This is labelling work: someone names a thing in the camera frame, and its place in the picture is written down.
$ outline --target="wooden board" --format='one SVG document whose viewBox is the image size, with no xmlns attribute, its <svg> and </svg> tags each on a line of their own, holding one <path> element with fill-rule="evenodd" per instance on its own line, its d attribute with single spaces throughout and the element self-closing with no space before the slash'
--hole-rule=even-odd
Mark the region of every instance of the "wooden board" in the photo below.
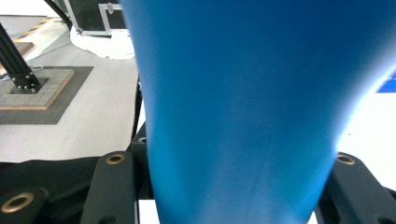
<svg viewBox="0 0 396 224">
<path fill-rule="evenodd" d="M 14 45 L 22 56 L 35 46 L 32 42 L 14 42 Z"/>
<path fill-rule="evenodd" d="M 71 69 L 43 69 L 35 72 L 37 77 L 49 78 L 37 94 L 7 93 L 14 86 L 13 82 L 0 82 L 0 110 L 46 110 L 74 74 Z"/>
</svg>

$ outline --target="metal grommet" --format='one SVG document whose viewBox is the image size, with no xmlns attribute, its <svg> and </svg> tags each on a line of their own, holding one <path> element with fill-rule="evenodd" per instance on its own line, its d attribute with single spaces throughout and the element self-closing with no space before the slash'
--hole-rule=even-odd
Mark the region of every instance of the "metal grommet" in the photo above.
<svg viewBox="0 0 396 224">
<path fill-rule="evenodd" d="M 125 160 L 125 157 L 121 154 L 114 154 L 106 159 L 106 162 L 110 165 L 118 164 Z"/>
<path fill-rule="evenodd" d="M 348 164 L 348 165 L 355 164 L 355 161 L 352 158 L 345 156 L 345 155 L 338 155 L 337 160 L 341 163 Z"/>
<path fill-rule="evenodd" d="M 6 201 L 3 206 L 1 206 L 1 211 L 3 213 L 13 213 L 18 212 L 22 208 L 26 207 L 29 203 L 33 201 L 35 195 L 29 192 L 21 193 L 15 197 L 12 197 Z"/>
</svg>

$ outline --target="wooden platform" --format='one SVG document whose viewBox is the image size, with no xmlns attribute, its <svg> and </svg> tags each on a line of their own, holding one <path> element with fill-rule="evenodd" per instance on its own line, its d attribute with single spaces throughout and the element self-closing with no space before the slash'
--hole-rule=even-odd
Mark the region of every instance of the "wooden platform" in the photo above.
<svg viewBox="0 0 396 224">
<path fill-rule="evenodd" d="M 70 78 L 72 69 L 42 69 L 35 71 L 37 77 L 49 80 L 37 94 L 9 93 L 14 87 L 12 81 L 0 82 L 0 110 L 46 110 L 56 99 Z"/>
</svg>

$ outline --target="white wall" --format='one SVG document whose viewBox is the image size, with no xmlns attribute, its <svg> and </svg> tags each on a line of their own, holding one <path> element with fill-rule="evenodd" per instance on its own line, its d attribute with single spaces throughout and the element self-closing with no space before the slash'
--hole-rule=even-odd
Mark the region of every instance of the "white wall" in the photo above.
<svg viewBox="0 0 396 224">
<path fill-rule="evenodd" d="M 0 0 L 0 15 L 58 17 L 43 0 Z"/>
</svg>

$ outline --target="blue fabric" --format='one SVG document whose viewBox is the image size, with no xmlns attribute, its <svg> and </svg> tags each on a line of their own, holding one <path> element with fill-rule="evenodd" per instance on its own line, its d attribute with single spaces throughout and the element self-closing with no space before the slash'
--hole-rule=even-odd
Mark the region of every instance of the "blue fabric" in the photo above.
<svg viewBox="0 0 396 224">
<path fill-rule="evenodd" d="M 378 90 L 378 93 L 393 93 L 396 92 L 396 74 L 393 74 L 384 85 Z"/>
<path fill-rule="evenodd" d="M 161 223 L 305 223 L 396 3 L 122 0 Z"/>
</svg>

